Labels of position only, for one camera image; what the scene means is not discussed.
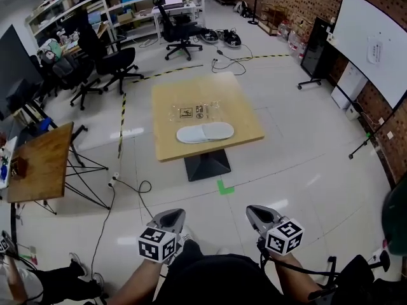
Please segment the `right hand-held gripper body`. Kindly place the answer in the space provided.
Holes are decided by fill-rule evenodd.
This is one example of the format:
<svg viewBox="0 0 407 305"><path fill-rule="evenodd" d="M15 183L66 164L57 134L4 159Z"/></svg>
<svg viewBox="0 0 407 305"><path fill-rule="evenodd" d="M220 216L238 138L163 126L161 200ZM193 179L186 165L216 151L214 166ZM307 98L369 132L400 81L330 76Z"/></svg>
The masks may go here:
<svg viewBox="0 0 407 305"><path fill-rule="evenodd" d="M301 245L304 228L297 220L261 205L247 206L245 214L259 234L258 242L268 251L287 255Z"/></svg>

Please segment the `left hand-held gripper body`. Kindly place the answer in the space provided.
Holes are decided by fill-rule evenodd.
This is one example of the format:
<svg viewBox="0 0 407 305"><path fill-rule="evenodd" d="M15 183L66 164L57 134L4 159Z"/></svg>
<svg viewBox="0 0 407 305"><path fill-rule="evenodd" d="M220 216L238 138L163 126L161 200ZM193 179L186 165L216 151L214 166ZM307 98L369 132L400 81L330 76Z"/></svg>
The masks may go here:
<svg viewBox="0 0 407 305"><path fill-rule="evenodd" d="M177 244L185 218L182 208L155 215L137 239L139 255L152 262L168 264L179 248Z"/></svg>

